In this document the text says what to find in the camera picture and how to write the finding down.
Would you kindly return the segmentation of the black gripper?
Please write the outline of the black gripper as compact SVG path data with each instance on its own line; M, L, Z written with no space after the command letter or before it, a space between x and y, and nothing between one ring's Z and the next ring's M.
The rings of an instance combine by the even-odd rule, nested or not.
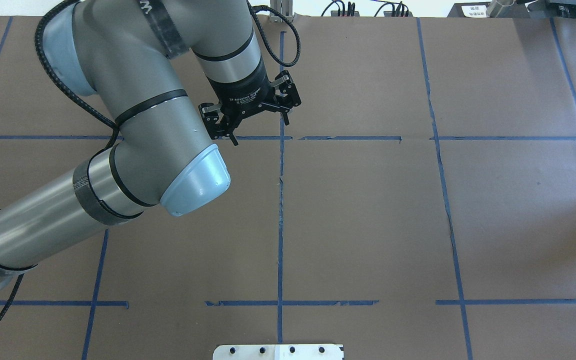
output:
M199 116L212 140L228 138L235 147L239 142L234 130L240 125L240 119L262 111L279 112L284 126L288 126L290 111L302 104L297 85L288 70L282 70L272 82L263 64L234 82L227 82L217 71L208 71L206 77L219 104L199 104Z

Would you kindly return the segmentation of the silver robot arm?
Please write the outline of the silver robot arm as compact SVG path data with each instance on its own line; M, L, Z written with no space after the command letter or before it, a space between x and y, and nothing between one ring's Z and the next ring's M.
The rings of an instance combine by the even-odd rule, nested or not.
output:
M0 209L0 290L39 262L161 205L180 217L231 184L215 140L262 112L302 101L290 73L267 75L247 0L63 0L39 21L34 47L46 75L112 130L105 147Z

